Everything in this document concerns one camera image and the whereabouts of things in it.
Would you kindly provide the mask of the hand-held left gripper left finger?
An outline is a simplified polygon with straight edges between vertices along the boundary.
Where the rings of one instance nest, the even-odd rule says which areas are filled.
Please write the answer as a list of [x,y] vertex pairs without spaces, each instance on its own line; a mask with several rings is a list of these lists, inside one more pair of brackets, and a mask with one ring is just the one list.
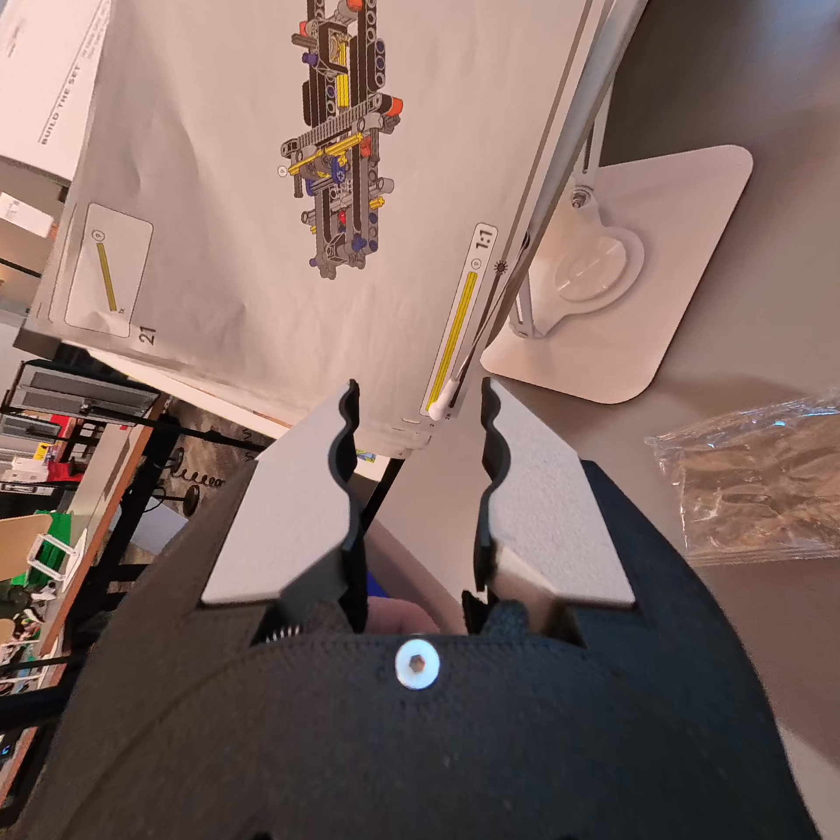
[[364,532],[350,488],[359,409],[360,387],[349,380],[256,458],[203,606],[263,604],[284,625],[302,625],[316,604],[334,602],[363,632]]

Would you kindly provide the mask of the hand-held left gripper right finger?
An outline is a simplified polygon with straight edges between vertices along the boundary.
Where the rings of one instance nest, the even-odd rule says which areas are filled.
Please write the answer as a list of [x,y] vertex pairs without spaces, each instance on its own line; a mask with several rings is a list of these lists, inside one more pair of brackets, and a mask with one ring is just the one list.
[[485,433],[473,554],[484,621],[523,607],[540,636],[580,636],[576,607],[625,610],[635,596],[576,451],[504,386],[480,387]]

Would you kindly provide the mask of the lego instruction booklet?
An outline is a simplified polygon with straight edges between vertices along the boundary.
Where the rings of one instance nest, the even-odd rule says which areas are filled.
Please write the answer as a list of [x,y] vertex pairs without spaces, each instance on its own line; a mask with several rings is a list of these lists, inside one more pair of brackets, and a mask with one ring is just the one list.
[[607,2],[110,3],[33,328],[288,426],[352,379],[358,446],[425,447]]

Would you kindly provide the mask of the wood-edged desk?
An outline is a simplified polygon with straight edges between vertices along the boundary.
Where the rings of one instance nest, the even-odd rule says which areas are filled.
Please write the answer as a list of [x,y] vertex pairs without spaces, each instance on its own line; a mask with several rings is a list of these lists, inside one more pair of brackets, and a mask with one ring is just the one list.
[[178,442],[176,424],[163,414],[165,401],[161,397],[153,404],[150,416],[156,427],[124,429],[116,423],[102,433],[68,508],[72,541],[84,538],[84,551],[67,588],[49,604],[35,649],[37,657],[60,649],[67,619],[76,600],[87,597],[86,577],[101,555],[105,553],[107,564],[114,565],[124,554],[131,530],[139,523]]

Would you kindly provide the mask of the empty clear plastic bag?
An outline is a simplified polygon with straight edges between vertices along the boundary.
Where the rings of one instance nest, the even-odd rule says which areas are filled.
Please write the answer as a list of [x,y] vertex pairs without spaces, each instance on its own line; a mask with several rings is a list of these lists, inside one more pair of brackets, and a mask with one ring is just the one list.
[[839,555],[839,391],[648,437],[695,568]]

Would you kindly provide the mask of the small white stand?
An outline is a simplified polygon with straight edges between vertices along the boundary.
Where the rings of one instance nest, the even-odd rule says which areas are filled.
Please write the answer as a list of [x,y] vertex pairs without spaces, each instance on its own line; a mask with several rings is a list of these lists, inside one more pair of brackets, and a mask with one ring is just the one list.
[[[85,528],[81,532],[79,540],[75,544],[69,545],[58,540],[58,538],[52,535],[41,533],[35,537],[35,541],[28,553],[26,559],[27,566],[39,573],[45,574],[52,581],[60,583],[60,590],[63,592],[67,589],[71,579],[74,577],[79,565],[81,564],[82,557],[87,546],[87,537],[88,530]],[[37,554],[44,543],[56,548],[64,555],[65,562],[63,565],[63,572],[53,570],[44,563],[38,561]]]

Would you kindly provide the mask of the green bin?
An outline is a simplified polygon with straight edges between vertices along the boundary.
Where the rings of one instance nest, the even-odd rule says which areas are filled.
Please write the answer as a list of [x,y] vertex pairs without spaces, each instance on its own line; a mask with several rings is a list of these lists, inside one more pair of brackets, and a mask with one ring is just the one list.
[[[71,515],[66,512],[58,511],[52,511],[49,515],[51,518],[51,524],[49,526],[48,535],[67,545],[71,545]],[[65,553],[49,542],[42,543],[36,557],[38,562],[41,562],[53,571],[60,570],[65,558]],[[32,570],[27,574],[27,585],[29,586],[38,589],[48,583],[49,577],[37,570]]]

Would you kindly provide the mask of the grey shelf unit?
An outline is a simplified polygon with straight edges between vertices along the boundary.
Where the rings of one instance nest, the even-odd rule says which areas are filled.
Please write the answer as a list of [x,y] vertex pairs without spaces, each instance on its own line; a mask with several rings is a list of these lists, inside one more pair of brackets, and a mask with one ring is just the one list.
[[21,363],[2,401],[2,435],[53,444],[65,440],[62,422],[133,425],[147,417],[161,397],[154,388],[131,379],[88,374],[45,360]]

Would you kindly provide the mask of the tan plywood board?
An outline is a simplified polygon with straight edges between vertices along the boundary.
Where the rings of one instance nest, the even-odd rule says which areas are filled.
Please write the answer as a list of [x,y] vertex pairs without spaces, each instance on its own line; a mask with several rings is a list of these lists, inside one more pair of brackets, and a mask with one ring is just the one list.
[[36,539],[48,533],[51,523],[49,512],[1,519],[1,581],[28,572]]

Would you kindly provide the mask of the white tablet stand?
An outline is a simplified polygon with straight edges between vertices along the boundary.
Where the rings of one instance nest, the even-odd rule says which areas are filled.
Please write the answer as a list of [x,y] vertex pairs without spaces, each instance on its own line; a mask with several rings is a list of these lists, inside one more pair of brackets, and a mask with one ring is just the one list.
[[646,2],[607,2],[516,269],[497,376],[606,405],[655,378],[753,169],[725,144],[602,165],[618,65]]

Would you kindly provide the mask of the white box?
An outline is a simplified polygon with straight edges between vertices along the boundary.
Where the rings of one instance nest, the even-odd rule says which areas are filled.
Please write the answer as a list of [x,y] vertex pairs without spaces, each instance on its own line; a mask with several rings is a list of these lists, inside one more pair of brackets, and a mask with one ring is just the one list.
[[41,238],[56,239],[52,216],[5,192],[1,192],[1,219]]

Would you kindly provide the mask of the printed task sheet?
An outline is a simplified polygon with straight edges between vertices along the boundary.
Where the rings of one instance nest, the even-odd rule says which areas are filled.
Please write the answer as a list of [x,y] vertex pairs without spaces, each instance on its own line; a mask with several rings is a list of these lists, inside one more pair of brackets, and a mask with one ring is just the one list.
[[72,181],[110,7],[110,1],[2,2],[2,158]]

